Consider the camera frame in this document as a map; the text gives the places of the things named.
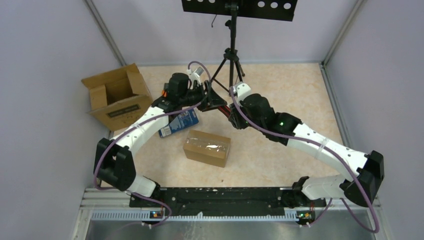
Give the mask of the red black utility knife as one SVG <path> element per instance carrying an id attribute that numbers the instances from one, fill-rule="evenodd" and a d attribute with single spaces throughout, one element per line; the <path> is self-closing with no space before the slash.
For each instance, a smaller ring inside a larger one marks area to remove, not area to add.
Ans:
<path id="1" fill-rule="evenodd" d="M 228 106 L 219 106 L 218 110 L 224 114 L 227 119 L 231 116 L 231 110 L 228 108 Z"/>

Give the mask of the blue blister pack item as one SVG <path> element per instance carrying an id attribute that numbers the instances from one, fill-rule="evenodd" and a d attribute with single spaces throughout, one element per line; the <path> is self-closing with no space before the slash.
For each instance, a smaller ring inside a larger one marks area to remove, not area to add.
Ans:
<path id="1" fill-rule="evenodd" d="M 198 123 L 199 118 L 196 114 L 196 111 L 194 109 L 190 109 L 188 111 L 180 113 L 168 125 L 162 127 L 158 131 L 158 135 L 160 138 L 165 138 L 187 128 L 193 127 Z"/>

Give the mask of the small cardboard box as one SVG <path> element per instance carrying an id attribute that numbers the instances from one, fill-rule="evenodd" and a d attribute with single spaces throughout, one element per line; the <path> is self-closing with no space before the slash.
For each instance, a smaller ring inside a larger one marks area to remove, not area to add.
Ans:
<path id="1" fill-rule="evenodd" d="M 190 130 L 183 144 L 185 156 L 193 161 L 224 168 L 230 153 L 229 137 Z"/>

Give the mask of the large cardboard box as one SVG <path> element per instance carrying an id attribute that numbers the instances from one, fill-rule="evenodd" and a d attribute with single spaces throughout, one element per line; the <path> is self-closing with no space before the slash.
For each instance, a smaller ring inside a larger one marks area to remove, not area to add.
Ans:
<path id="1" fill-rule="evenodd" d="M 89 114 L 112 132 L 135 123 L 153 103 L 134 63 L 83 78 L 81 82 L 89 91 Z"/>

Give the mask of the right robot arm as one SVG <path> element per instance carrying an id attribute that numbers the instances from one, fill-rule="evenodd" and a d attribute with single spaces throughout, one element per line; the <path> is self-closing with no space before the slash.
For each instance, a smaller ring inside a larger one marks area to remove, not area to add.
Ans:
<path id="1" fill-rule="evenodd" d="M 293 200 L 297 205 L 307 206 L 322 198 L 347 199 L 361 207 L 374 203 L 385 177 L 381 153 L 364 153 L 337 143 L 299 118 L 276 112 L 258 93 L 234 91 L 231 99 L 238 129 L 254 128 L 268 140 L 306 153 L 337 171 L 334 176 L 305 176 L 295 182 Z"/>

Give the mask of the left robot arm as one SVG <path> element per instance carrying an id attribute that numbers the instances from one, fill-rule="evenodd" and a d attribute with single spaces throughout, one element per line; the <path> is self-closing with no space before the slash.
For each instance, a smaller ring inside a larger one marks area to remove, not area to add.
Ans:
<path id="1" fill-rule="evenodd" d="M 179 114 L 197 108 L 201 112 L 228 110 L 228 103 L 212 88 L 209 80 L 194 83 L 185 73 L 174 73 L 164 84 L 162 95 L 119 136 L 102 138 L 96 146 L 95 180 L 125 192 L 141 195 L 149 207 L 160 202 L 159 184 L 137 173 L 134 158 L 140 148 Z"/>

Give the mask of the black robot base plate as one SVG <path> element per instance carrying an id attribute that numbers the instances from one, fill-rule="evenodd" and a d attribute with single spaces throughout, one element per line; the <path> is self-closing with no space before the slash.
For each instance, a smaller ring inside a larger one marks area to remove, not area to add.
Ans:
<path id="1" fill-rule="evenodd" d="M 131 208 L 170 207 L 173 217 L 265 217 L 283 216 L 285 209 L 325 207 L 326 200 L 310 200 L 288 187 L 167 187 L 153 195 L 154 201 L 130 196 Z"/>

